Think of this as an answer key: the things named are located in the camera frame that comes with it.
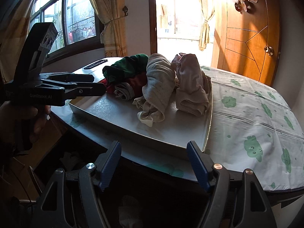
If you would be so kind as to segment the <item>person's left hand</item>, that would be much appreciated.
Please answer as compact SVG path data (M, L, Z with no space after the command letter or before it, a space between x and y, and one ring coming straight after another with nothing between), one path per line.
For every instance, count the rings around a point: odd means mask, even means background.
M50 112L49 105L35 108L4 102L1 105L1 155L30 149Z

